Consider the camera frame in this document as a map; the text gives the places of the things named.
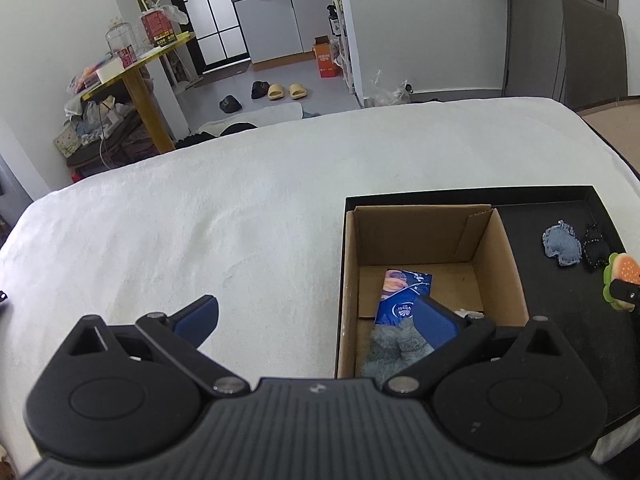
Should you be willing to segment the burger plush toy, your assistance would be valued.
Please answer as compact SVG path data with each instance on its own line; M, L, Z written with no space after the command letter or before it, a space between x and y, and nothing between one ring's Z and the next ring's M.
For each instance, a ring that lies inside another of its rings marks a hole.
M610 294L610 284L613 280L623 280L640 285L640 266L634 257L622 252L614 252L608 258L608 265L603 271L603 298L617 311L631 312L639 304L619 304Z

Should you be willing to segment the fluffy light blue plush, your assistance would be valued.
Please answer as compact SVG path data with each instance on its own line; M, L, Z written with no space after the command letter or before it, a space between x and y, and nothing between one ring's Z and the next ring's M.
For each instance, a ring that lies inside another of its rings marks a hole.
M414 326L412 318L397 325L375 324L360 376L371 378L378 388L386 380L434 352Z

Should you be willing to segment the denim stuffed toy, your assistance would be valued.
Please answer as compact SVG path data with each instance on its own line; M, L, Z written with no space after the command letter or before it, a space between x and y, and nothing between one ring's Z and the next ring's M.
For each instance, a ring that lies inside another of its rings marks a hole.
M542 248L548 258L555 258L559 266L574 266L582 260L582 244L574 228L559 220L541 235Z

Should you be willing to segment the blue tissue pack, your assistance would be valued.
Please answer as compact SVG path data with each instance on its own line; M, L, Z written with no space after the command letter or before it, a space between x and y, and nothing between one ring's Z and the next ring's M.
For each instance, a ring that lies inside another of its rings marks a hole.
M396 326L406 318L412 318L416 300L431 293L432 279L429 273L388 269L375 323Z

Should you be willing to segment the black plastic tray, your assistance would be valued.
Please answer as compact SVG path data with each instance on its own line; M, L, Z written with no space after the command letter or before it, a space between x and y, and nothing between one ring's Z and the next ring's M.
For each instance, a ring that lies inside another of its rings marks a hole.
M345 210L363 206L478 205L498 209L529 312L547 315L593 374L608 402L606 432L639 415L639 315L613 310L602 295L601 270L583 262L562 268L544 254L541 235L563 220L578 238L596 228L611 252L623 252L604 203L591 185L462 188L350 196Z

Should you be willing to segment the brown cardboard box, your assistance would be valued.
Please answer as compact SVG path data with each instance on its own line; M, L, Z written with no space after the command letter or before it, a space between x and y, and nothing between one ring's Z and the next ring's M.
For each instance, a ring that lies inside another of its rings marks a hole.
M489 205L358 206L346 212L335 375L358 376L389 270L431 275L432 297L499 326L528 322L499 211Z

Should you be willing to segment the white bed cover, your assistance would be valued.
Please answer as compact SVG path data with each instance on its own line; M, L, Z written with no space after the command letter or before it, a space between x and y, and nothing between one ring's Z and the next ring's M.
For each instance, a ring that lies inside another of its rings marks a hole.
M70 329L129 324L205 294L204 346L249 380L335 364L345 200L450 188L586 184L628 249L639 181L571 110L510 98L352 110L262 127L104 172L33 202L1 249L1 442L39 460L29 391Z

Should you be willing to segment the black slipper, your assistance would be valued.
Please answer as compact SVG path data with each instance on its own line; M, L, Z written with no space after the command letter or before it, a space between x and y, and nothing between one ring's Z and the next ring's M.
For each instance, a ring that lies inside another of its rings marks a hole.
M268 81L254 81L252 90L250 90L250 98L258 100L264 98L269 92L270 84Z
M235 96L228 94L228 96L225 96L219 102L219 108L224 112L224 114L231 115L239 112L243 107L241 102Z

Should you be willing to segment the beige slipper left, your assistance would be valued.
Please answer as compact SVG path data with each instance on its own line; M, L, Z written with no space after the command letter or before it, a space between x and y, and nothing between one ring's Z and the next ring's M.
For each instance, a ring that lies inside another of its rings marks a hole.
M283 99L285 96L284 88L280 84L270 84L267 96L270 101Z

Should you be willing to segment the beige slipper right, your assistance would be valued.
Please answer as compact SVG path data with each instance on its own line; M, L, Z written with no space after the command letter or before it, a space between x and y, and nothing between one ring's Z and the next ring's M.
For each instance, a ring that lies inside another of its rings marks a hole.
M288 87L288 93L293 100L300 100L308 96L308 91L303 84L294 82Z

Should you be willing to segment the orange carton box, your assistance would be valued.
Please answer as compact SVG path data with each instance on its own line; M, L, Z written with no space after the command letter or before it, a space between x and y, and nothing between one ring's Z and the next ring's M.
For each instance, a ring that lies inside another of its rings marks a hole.
M328 36L314 38L314 57L321 78L340 76L342 69L334 61L334 42Z

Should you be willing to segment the clear glass jar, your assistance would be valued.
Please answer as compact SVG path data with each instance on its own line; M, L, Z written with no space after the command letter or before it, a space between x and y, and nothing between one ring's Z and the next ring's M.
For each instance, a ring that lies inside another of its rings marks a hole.
M129 23L121 18L113 18L105 39L112 55L120 58L123 66L127 67L137 62L136 37Z

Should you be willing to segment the red snack box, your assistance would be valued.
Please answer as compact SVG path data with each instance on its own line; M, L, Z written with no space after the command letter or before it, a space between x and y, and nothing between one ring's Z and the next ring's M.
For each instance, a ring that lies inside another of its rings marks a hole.
M157 6L141 14L141 23L152 47L165 47L176 40L173 13L173 6Z

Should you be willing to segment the white kitchen cabinet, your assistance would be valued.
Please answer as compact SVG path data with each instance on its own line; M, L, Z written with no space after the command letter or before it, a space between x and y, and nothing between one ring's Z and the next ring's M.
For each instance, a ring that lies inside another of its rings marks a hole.
M306 61L314 40L331 36L333 0L233 0L256 70Z

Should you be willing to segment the black framed glass door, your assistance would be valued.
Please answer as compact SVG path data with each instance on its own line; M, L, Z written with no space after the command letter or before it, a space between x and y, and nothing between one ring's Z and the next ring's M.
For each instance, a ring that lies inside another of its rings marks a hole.
M188 42L199 75L248 59L247 46L232 0L171 0L189 19L182 30L192 32Z

